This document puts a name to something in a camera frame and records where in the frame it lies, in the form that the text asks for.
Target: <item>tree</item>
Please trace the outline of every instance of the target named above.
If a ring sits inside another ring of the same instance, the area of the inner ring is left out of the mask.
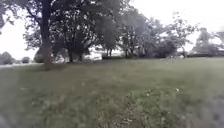
[[[212,36],[207,32],[206,28],[201,28],[200,31],[201,33],[197,39],[196,46],[192,50],[199,54],[207,54],[210,56],[217,55],[219,52],[219,45],[210,42]]]
[[[211,34],[208,33],[206,28],[200,29],[201,33],[197,39],[199,44],[209,44],[209,40],[212,38]]]
[[[1,16],[7,9],[12,10],[13,14],[17,15],[16,11],[21,8],[27,11],[26,18],[30,18],[30,22],[32,25],[38,25],[40,27],[41,40],[43,42],[43,58],[45,68],[49,70],[52,65],[51,59],[51,41],[50,41],[50,32],[49,32],[49,21],[51,18],[51,14],[54,13],[53,7],[56,4],[55,0],[15,0],[15,1],[7,1],[1,0],[1,6],[3,6],[3,11],[1,11]]]
[[[89,52],[89,47],[99,44],[99,41],[97,41],[100,38],[98,31],[102,27],[103,19],[109,18],[114,22],[122,8],[127,5],[128,0],[116,0],[113,2],[110,0],[57,0],[54,3],[55,6],[52,5],[53,11],[49,23],[53,54],[60,53],[61,49],[67,49],[70,62],[72,62],[73,55],[82,60],[82,55]],[[37,44],[36,41],[36,39],[32,39],[29,42]]]
[[[8,52],[2,53],[1,59],[2,59],[2,63],[4,65],[6,65],[6,64],[13,64],[13,60],[14,60],[12,58],[12,56]]]
[[[173,24],[167,26],[167,34],[169,37],[176,39],[175,46],[177,48],[182,48],[183,52],[185,52],[184,45],[186,43],[191,43],[187,37],[197,31],[198,24],[190,25],[187,20],[181,17],[179,12],[174,13],[173,19]]]

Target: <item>bush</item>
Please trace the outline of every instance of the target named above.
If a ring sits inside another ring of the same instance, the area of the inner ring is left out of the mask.
[[[187,55],[188,58],[196,58],[196,57],[213,57],[212,54],[189,54]]]
[[[23,64],[28,64],[28,63],[30,63],[30,58],[29,58],[29,57],[24,57],[24,58],[22,59],[22,63],[23,63]]]
[[[103,60],[117,60],[117,59],[125,59],[122,56],[102,56]]]
[[[43,56],[41,54],[36,54],[34,57],[34,61],[36,63],[43,63],[44,62]]]

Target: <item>grassy field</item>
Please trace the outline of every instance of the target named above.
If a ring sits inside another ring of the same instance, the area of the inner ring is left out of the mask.
[[[217,102],[224,99],[224,59],[119,60],[40,69],[0,70],[0,126],[210,128],[222,120]]]

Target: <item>tree line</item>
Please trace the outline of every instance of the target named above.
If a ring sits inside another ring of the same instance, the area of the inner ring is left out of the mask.
[[[3,15],[11,10],[26,11],[24,38],[27,48],[39,48],[46,69],[58,55],[67,54],[69,61],[82,61],[90,47],[101,46],[111,56],[122,50],[126,58],[166,57],[191,43],[187,37],[197,30],[174,13],[173,23],[162,24],[147,18],[129,4],[129,0],[0,0],[0,26]]]

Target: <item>white sky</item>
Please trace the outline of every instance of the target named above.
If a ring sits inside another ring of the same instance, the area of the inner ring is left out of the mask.
[[[172,21],[172,13],[180,11],[190,23],[200,23],[208,31],[220,31],[224,29],[224,0],[133,0],[133,5],[147,17],[154,17],[162,23]],[[21,59],[24,56],[33,58],[34,51],[25,51],[23,40],[24,22],[19,20],[14,26],[7,24],[0,35],[0,53],[8,51],[14,58]],[[195,42],[198,33],[190,39]]]

